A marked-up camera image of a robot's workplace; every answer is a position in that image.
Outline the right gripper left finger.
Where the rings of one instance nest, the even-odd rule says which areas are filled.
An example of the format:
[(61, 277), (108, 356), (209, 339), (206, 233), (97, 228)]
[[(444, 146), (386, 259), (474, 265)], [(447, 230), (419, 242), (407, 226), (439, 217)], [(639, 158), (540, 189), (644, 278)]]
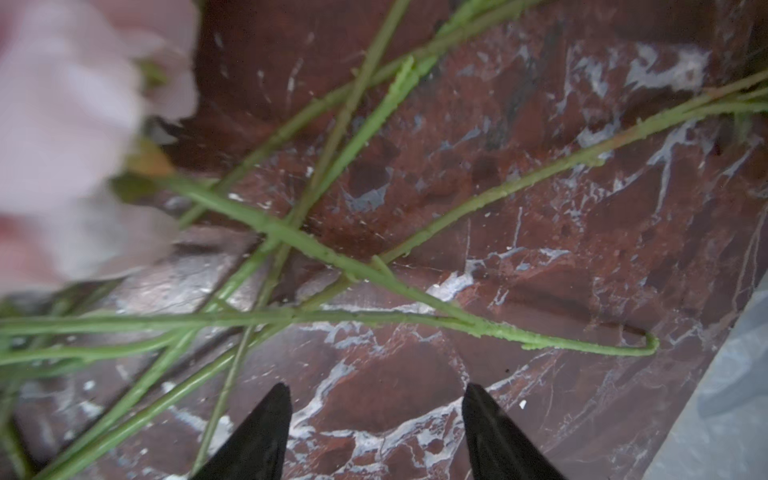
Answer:
[(292, 417), (291, 394), (277, 383), (192, 480), (280, 480)]

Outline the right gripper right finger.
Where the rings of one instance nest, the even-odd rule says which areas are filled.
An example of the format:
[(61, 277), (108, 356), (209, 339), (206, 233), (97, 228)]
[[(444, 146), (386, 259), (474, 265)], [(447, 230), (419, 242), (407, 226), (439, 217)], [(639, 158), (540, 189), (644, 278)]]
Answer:
[(475, 480), (565, 480), (481, 385), (467, 385), (462, 417)]

